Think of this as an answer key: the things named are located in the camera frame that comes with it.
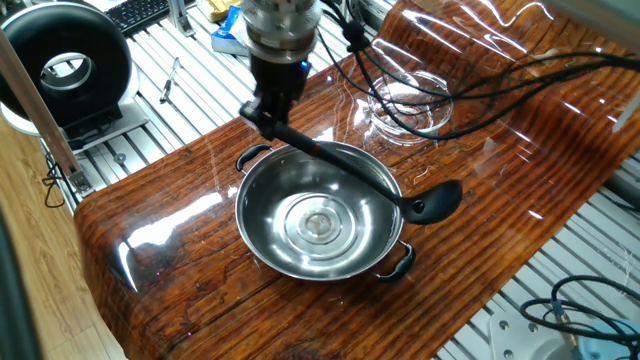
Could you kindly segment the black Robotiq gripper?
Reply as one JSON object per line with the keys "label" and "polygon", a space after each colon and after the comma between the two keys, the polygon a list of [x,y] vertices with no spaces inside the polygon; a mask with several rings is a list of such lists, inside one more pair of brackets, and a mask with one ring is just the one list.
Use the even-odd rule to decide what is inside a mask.
{"label": "black Robotiq gripper", "polygon": [[287,124],[289,113],[302,95],[309,75],[309,62],[302,60],[293,63],[275,63],[251,55],[250,71],[256,81],[254,94],[262,95],[267,91],[277,93],[274,98],[272,116],[264,108],[263,99],[255,97],[245,102],[240,116],[245,122],[267,140],[275,138],[275,122]]}

